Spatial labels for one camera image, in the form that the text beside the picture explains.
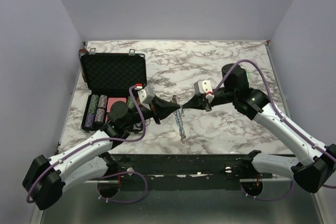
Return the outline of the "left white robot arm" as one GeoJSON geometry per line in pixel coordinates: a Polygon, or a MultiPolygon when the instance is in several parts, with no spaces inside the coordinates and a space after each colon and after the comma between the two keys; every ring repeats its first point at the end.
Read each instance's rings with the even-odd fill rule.
{"type": "Polygon", "coordinates": [[[136,104],[130,109],[125,102],[115,102],[107,114],[108,121],[91,137],[50,158],[39,155],[33,159],[22,182],[27,203],[45,210],[74,185],[93,178],[117,176],[115,161],[108,151],[130,141],[127,128],[137,123],[144,125],[151,118],[158,122],[179,108],[178,104],[158,97],[150,101],[148,108],[136,104]]]}

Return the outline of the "grey blue spiral keyring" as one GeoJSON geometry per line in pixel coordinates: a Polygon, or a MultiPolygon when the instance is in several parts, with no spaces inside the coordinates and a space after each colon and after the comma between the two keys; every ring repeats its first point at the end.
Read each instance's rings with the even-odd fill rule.
{"type": "Polygon", "coordinates": [[[178,127],[181,142],[184,144],[186,142],[186,134],[185,134],[185,131],[184,131],[183,120],[182,120],[182,117],[184,115],[180,112],[180,105],[177,102],[176,95],[172,96],[171,102],[173,102],[174,104],[177,104],[179,106],[179,108],[176,111],[174,111],[174,117],[175,117],[176,125],[178,127]]]}

